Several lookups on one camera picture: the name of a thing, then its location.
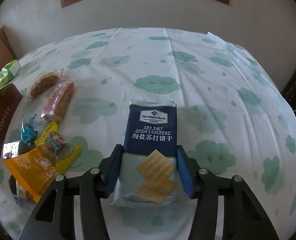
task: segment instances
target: green snack package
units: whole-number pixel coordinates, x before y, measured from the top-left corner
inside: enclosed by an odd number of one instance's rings
[[[0,71],[0,88],[14,79],[20,69],[21,66],[16,59],[5,65]]]

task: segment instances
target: wall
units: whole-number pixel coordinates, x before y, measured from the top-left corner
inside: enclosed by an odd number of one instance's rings
[[[244,46],[281,90],[296,69],[293,0],[5,0],[0,23],[17,58],[47,43],[114,27],[208,31]]]

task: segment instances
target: silver bolt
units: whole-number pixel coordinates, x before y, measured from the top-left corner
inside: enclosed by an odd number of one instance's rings
[[[198,172],[199,172],[200,175],[206,175],[206,174],[208,174],[208,171],[206,169],[204,169],[204,168],[203,169],[199,169]]]
[[[92,169],[90,170],[90,173],[91,173],[91,174],[94,174],[94,175],[98,174],[99,172],[100,172],[100,169],[98,169],[98,168],[92,168]]]
[[[65,176],[60,174],[56,177],[56,181],[62,181],[64,178],[65,178]]]
[[[234,181],[241,182],[241,181],[243,181],[243,178],[239,175],[236,175],[236,176],[234,176]]]

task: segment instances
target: white label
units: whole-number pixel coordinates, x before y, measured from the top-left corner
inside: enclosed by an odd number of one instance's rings
[[[168,123],[168,114],[158,110],[140,111],[139,120],[154,124]]]

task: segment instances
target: cracker image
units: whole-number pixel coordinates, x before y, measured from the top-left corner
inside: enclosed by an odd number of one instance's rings
[[[157,150],[154,150],[136,167],[136,171],[145,180],[153,184],[161,184],[165,180],[168,180],[175,170],[175,164]]]
[[[152,202],[161,204],[167,198],[167,196],[175,190],[176,184],[176,182],[169,179],[165,179],[158,185],[155,185],[150,181],[145,181],[144,184],[135,190],[135,193]]]

